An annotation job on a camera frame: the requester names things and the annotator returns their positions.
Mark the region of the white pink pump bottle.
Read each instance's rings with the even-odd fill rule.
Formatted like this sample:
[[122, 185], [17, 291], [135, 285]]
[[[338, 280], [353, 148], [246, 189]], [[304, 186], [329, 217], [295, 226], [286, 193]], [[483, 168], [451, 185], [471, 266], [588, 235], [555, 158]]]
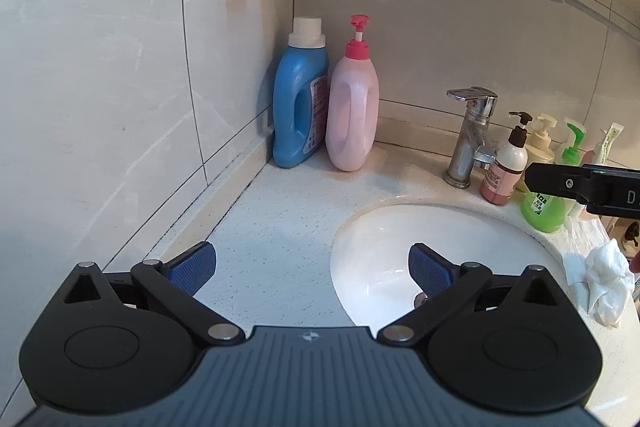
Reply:
[[509, 115], [518, 117], [518, 124], [512, 129], [508, 139], [498, 145], [496, 158], [480, 184], [480, 196], [497, 206], [504, 206], [509, 202], [528, 158], [525, 148], [526, 126], [533, 117], [526, 112], [510, 112]]

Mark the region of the white cloth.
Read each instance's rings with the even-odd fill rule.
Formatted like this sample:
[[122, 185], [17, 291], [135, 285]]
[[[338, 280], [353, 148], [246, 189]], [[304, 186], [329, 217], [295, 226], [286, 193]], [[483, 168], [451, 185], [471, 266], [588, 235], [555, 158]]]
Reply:
[[576, 307], [605, 327], [617, 327], [634, 291], [634, 274], [616, 240], [593, 248], [586, 257], [567, 254], [563, 265]]

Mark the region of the chrome sink drain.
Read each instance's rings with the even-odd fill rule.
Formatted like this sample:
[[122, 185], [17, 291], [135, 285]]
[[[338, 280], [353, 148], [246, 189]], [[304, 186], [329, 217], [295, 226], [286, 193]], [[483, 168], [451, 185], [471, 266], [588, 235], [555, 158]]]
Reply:
[[428, 296], [424, 293], [424, 291], [420, 291], [413, 298], [413, 308], [418, 309], [420, 306], [424, 305], [428, 300]]

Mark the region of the cream yellow pump bottle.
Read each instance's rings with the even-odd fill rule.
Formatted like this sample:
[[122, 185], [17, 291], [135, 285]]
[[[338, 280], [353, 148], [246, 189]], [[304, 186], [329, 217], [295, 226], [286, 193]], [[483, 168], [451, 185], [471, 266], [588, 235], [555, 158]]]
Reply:
[[551, 136], [549, 130], [553, 129], [558, 121], [545, 113], [540, 113], [534, 119], [534, 127], [528, 132], [525, 142], [527, 152], [526, 168], [533, 162], [541, 164], [553, 164], [554, 152], [551, 150]]

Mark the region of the green pump soap bottle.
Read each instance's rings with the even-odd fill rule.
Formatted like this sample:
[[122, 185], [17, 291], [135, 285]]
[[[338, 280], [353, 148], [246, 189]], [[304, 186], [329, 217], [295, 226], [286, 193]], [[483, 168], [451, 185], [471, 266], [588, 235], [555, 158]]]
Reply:
[[585, 138], [586, 130], [582, 124], [570, 118], [565, 119], [565, 124], [570, 130], [570, 137], [555, 153], [552, 163], [532, 162], [524, 174], [527, 193], [521, 203], [521, 213], [534, 229], [544, 233], [558, 231], [575, 205], [573, 199], [542, 193], [541, 181], [535, 183], [534, 180], [535, 174], [541, 178], [551, 166], [578, 167], [580, 165], [582, 153], [579, 147]]

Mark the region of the green white tube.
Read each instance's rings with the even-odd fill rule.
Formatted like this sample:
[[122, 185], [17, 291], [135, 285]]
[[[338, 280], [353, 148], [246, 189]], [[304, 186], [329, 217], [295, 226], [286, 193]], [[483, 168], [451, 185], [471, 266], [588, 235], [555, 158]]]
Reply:
[[625, 127], [618, 122], [612, 122], [608, 129], [601, 129], [602, 136], [592, 149], [592, 165], [605, 165], [608, 161], [615, 140], [623, 133]]

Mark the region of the white ceramic sink basin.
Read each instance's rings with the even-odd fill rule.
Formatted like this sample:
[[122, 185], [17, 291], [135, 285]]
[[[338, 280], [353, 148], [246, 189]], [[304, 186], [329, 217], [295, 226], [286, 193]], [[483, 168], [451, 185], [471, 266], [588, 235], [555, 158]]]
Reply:
[[415, 243], [456, 265], [477, 261], [496, 274], [518, 275], [527, 265], [543, 265], [568, 289], [559, 251], [515, 207], [481, 198], [454, 205], [402, 202], [363, 213], [335, 236], [331, 277], [355, 325], [377, 333], [414, 308], [420, 287], [409, 275], [408, 256]]

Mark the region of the chrome sink faucet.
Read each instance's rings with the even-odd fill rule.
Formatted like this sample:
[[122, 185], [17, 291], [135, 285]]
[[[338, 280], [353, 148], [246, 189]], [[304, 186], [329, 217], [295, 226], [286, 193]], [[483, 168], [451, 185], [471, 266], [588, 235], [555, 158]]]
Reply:
[[487, 141], [487, 132], [498, 95], [482, 87], [451, 89], [447, 95], [464, 102], [466, 112], [450, 164], [442, 177], [453, 187], [467, 188], [472, 170], [476, 166], [488, 168], [497, 157], [497, 147]]

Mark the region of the pink pump detergent bottle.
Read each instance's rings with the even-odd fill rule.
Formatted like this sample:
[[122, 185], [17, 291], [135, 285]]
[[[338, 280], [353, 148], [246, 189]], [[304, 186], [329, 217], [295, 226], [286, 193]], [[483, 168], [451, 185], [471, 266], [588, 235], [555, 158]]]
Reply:
[[333, 166], [347, 172], [366, 162], [378, 127], [380, 85], [363, 38], [368, 21], [367, 15], [350, 18], [355, 35], [331, 77], [326, 149]]

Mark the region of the blue detergent bottle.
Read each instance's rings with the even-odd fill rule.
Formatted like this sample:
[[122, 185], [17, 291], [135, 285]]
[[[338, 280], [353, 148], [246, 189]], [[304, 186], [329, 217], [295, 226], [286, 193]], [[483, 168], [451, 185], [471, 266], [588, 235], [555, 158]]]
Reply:
[[296, 16], [274, 78], [272, 156], [282, 168], [305, 161], [324, 142], [329, 55], [319, 17]]

